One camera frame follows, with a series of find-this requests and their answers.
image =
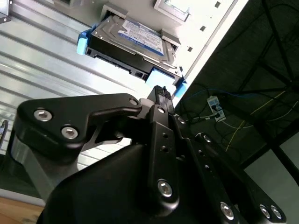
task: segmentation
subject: electrical outlet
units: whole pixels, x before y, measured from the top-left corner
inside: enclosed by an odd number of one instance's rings
[[[220,106],[220,102],[219,102],[219,99],[218,97],[215,97],[215,96],[210,96],[209,98],[206,99],[207,100],[207,103],[209,104],[209,107],[212,111],[212,114],[220,114],[220,117],[215,117],[215,120],[216,121],[219,121],[219,120],[225,120],[225,114],[224,114],[224,111],[222,110],[221,106]]]

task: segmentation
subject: yellow cable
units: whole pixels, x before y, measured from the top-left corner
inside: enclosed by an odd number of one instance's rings
[[[257,108],[256,110],[254,110],[250,115],[254,114],[255,112],[259,111],[260,109],[262,109],[264,106],[266,106],[268,103],[272,102],[274,99],[276,99],[277,97],[280,97],[282,94],[284,94],[285,91],[281,92],[280,94],[278,94],[276,97],[274,97],[273,99],[267,101],[265,104],[261,105],[259,108]],[[230,146],[230,143],[232,142],[232,140],[234,139],[235,137],[235,134],[240,130],[240,127],[244,124],[244,120],[242,121],[242,123],[240,124],[240,126],[235,130],[232,138],[230,139],[229,143],[228,143],[228,146],[226,147],[226,150],[225,152],[227,152],[229,146]]]

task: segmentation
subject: metal sheet wall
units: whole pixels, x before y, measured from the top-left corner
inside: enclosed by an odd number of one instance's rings
[[[15,0],[12,21],[0,24],[0,122],[9,132],[16,108],[25,100],[126,92],[149,93],[144,82],[99,59],[76,54],[78,34],[89,27],[32,0]],[[84,168],[128,144],[100,146],[83,152]]]

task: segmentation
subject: hard drive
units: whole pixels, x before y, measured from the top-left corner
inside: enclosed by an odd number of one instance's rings
[[[181,78],[174,46],[158,32],[128,17],[111,15],[101,22],[92,32],[86,54],[127,69],[144,80],[153,68],[176,81]]]

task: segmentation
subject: black frame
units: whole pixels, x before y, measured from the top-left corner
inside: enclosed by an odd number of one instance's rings
[[[279,33],[276,29],[274,20],[271,16],[269,7],[267,5],[266,0],[262,0],[262,5],[265,10],[267,19],[269,21],[269,24],[271,26],[273,34],[267,41],[264,49],[262,50],[260,56],[258,57],[257,61],[253,65],[252,69],[249,71],[248,75],[245,77],[243,83],[239,87],[238,91],[233,92],[233,94],[249,94],[249,93],[265,93],[265,92],[282,92],[287,91],[288,89],[292,89],[294,91],[298,91],[297,87],[297,80],[294,78],[294,74],[292,71],[292,68],[290,66],[290,63],[288,61],[288,58],[286,56],[285,50],[283,48],[282,42],[279,37]],[[287,73],[289,78],[286,78],[285,76],[281,75],[278,71],[267,65],[266,61],[264,60],[265,55],[267,54],[268,50],[270,49],[273,42],[276,42],[278,45],[278,49],[281,55],[281,58],[285,64]],[[247,83],[250,81],[252,76],[254,75],[255,71],[258,67],[262,67],[267,72],[269,72],[271,75],[273,75],[276,79],[281,81],[285,84],[285,87],[283,88],[272,88],[272,89],[261,89],[261,90],[252,90],[252,91],[243,91]],[[274,152],[274,154],[278,157],[278,159],[281,161],[281,163],[284,165],[284,167],[288,170],[288,172],[291,174],[291,176],[294,178],[296,183],[299,185],[299,169],[293,164],[293,162],[290,160],[290,158],[283,152],[283,150],[280,148],[280,145],[287,141],[289,138],[291,138],[294,134],[296,134],[299,131],[299,119],[293,121],[281,134],[279,134],[276,138],[272,138],[270,134],[266,131],[265,125],[263,124],[263,121],[260,121],[253,116],[249,115],[248,113],[242,111],[241,109],[237,108],[234,105],[231,105],[225,98],[223,101],[221,101],[222,108],[230,111],[232,114],[235,114],[239,118],[245,120],[248,123],[253,124],[255,129],[259,132],[259,134],[262,136],[262,138],[266,141],[267,145],[255,152],[251,157],[249,157],[246,161],[244,161],[241,164],[242,168],[248,167],[250,164],[252,164],[254,161],[256,161],[258,158],[260,158],[262,155],[264,155],[266,152],[268,152],[270,149]]]

